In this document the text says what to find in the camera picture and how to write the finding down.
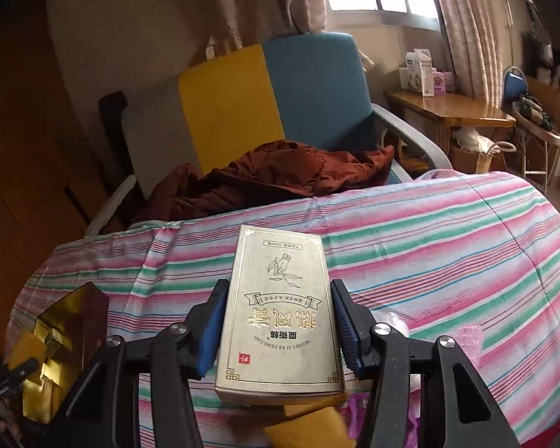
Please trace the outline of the yellow sponge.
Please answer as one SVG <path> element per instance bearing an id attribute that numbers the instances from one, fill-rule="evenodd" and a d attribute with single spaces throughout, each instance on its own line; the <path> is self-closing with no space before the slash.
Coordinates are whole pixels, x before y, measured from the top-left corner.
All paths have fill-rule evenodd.
<path id="1" fill-rule="evenodd" d="M 350 448 L 356 441 L 349 437 L 346 422 L 338 407 L 347 394 L 337 394 L 301 405 L 284 405 L 282 423 L 267 426 L 264 433 L 273 447 Z"/>

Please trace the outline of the pink floral curtain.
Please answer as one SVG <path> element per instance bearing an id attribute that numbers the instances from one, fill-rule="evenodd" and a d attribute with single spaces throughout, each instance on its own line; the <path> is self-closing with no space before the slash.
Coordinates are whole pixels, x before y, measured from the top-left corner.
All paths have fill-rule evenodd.
<path id="1" fill-rule="evenodd" d="M 457 90 L 499 107 L 503 98 L 505 0 L 435 0 Z"/>

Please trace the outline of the white carton on table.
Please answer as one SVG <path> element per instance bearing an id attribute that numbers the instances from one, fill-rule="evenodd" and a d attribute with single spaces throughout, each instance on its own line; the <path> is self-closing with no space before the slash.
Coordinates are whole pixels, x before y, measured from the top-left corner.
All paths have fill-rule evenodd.
<path id="1" fill-rule="evenodd" d="M 405 54 L 408 70 L 408 88 L 423 97 L 434 96 L 433 63 L 425 50 L 414 50 Z"/>

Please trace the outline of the wooden side table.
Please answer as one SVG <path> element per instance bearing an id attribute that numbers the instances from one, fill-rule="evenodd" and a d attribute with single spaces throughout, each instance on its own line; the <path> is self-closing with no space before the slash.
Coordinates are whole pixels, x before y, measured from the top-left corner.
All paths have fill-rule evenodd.
<path id="1" fill-rule="evenodd" d="M 424 97 L 410 90 L 385 91 L 389 109 L 405 118 L 407 111 L 429 120 L 430 139 L 450 156 L 452 131 L 455 128 L 511 128 L 516 119 L 499 108 L 467 96 L 446 93 Z"/>

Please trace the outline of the pink small box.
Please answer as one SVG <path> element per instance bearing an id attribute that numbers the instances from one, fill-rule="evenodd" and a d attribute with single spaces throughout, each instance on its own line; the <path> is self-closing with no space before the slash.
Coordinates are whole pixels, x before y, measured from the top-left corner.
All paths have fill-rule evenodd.
<path id="1" fill-rule="evenodd" d="M 435 96 L 443 96 L 447 92 L 446 75 L 444 72 L 433 70 L 433 91 Z"/>

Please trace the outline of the rust red jacket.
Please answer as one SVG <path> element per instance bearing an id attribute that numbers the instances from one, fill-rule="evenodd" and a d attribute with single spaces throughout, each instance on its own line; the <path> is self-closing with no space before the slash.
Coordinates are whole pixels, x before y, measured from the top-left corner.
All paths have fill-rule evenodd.
<path id="1" fill-rule="evenodd" d="M 203 175 L 186 163 L 156 184 L 134 217 L 190 221 L 287 200 L 323 197 L 386 183 L 394 148 L 325 151 L 297 141 L 272 141 Z"/>

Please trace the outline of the gold gift box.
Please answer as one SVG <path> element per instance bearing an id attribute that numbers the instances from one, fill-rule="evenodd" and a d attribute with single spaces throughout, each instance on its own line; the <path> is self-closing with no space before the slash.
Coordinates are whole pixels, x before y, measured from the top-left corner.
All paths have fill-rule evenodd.
<path id="1" fill-rule="evenodd" d="M 23 415 L 51 421 L 74 381 L 88 365 L 107 334 L 109 298 L 92 282 L 50 305 L 21 335 L 7 358 L 10 369 L 30 358 L 38 369 L 23 382 Z"/>

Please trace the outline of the striped pink green bedsheet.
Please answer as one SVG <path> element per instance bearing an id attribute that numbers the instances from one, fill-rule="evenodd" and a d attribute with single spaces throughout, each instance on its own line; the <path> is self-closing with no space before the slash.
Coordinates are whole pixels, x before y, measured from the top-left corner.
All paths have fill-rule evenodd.
<path id="1" fill-rule="evenodd" d="M 110 333 L 154 335 L 229 276 L 242 224 L 319 235 L 331 277 L 373 311 L 397 314 L 414 338 L 480 326 L 479 373 L 520 442 L 560 419 L 560 213 L 503 172 L 433 171 L 60 246 L 19 294 L 7 344 L 86 282 L 109 296 Z"/>

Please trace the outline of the beige printed box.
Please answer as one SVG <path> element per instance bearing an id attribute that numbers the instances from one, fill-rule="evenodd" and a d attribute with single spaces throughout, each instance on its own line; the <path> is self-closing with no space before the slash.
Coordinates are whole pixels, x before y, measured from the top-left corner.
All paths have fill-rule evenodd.
<path id="1" fill-rule="evenodd" d="M 235 405 L 303 405 L 344 393 L 320 236 L 240 228 L 214 389 Z"/>

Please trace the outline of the wicker basket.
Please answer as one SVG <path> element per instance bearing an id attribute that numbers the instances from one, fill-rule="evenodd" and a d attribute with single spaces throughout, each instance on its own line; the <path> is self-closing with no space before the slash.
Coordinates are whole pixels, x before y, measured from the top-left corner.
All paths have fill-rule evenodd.
<path id="1" fill-rule="evenodd" d="M 489 172 L 496 155 L 516 151 L 516 146 L 508 141 L 492 141 L 474 127 L 459 127 L 452 133 L 448 156 L 455 170 L 483 174 Z"/>

